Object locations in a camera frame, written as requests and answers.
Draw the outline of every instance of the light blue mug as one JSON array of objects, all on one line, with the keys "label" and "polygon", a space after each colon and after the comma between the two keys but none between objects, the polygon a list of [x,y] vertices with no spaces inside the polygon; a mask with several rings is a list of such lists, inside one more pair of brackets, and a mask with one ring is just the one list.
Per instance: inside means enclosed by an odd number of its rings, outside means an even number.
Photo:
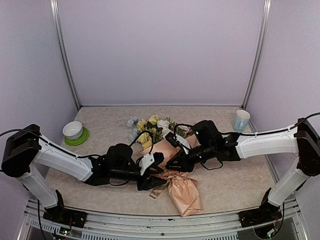
[{"label": "light blue mug", "polygon": [[233,129],[238,133],[243,132],[249,122],[249,119],[250,119],[250,113],[248,113],[247,111],[245,110],[236,111],[236,117],[234,119]]}]

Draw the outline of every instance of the beige table surface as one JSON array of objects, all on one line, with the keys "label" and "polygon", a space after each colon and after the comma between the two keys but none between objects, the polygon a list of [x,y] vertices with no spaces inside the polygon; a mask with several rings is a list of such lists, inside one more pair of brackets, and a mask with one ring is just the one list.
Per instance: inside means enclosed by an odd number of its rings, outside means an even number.
[{"label": "beige table surface", "polygon": [[[79,146],[65,148],[79,154],[105,154],[117,143],[129,144],[132,129],[126,126],[130,116],[149,119],[159,115],[160,119],[171,117],[178,123],[193,124],[201,120],[213,120],[219,131],[233,131],[232,125],[237,107],[212,106],[127,106],[127,107],[83,107],[75,120],[89,129],[89,138]],[[134,144],[135,152],[141,151]],[[209,168],[218,167],[219,162],[210,160]],[[198,181],[203,211],[199,214],[218,213],[259,206],[266,190],[274,185],[264,156],[250,157],[238,162],[224,162],[223,168],[208,171],[199,164],[190,177]],[[90,186],[74,177],[50,169],[46,180],[63,196],[69,207],[105,213],[133,215],[179,215],[168,190],[157,199],[150,191],[137,191],[135,182],[124,186]]]}]

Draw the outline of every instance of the crumpled paper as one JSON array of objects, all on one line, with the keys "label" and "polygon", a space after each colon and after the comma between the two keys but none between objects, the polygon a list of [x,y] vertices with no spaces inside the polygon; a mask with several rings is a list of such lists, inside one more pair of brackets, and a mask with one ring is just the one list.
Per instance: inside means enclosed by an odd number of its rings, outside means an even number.
[{"label": "crumpled paper", "polygon": [[[199,145],[195,135],[187,137],[186,140],[192,148]],[[170,198],[179,211],[181,217],[186,217],[197,214],[203,209],[198,191],[198,182],[192,178],[189,178],[187,172],[167,170],[165,167],[167,162],[179,150],[179,147],[174,148],[169,142],[164,139],[153,146],[152,153],[163,153],[164,160],[161,164],[159,164],[159,167],[163,168],[164,172],[161,174],[157,174],[156,176],[168,180],[168,190]],[[142,151],[140,154],[144,156],[149,151],[150,149],[148,148]],[[159,194],[159,191],[152,192],[150,196],[153,198],[157,198]]]}]

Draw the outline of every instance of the mug handle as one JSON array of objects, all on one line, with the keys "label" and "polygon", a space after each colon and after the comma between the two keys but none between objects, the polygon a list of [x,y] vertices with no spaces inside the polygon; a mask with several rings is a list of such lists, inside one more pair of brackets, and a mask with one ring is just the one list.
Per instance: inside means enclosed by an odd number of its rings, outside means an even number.
[{"label": "mug handle", "polygon": [[239,128],[242,129],[243,126],[244,126],[244,121],[241,120],[241,121],[240,121],[240,126],[239,126]]}]

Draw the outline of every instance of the light purple wall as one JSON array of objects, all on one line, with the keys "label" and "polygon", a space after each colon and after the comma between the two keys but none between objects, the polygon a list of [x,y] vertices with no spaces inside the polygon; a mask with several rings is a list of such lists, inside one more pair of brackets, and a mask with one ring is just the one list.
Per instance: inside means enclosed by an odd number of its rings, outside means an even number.
[{"label": "light purple wall", "polygon": [[[265,45],[248,110],[258,131],[285,127],[320,112],[320,1],[273,0]],[[320,133],[320,117],[310,119]],[[290,154],[272,156],[280,176]],[[320,235],[320,176],[296,194],[311,240]]]},{"label": "light purple wall", "polygon": [[241,105],[263,0],[60,0],[82,105]]},{"label": "light purple wall", "polygon": [[[0,1],[0,133],[35,123],[60,143],[62,127],[76,115],[54,31],[50,1]],[[14,239],[28,198],[0,173],[1,240]]]}]

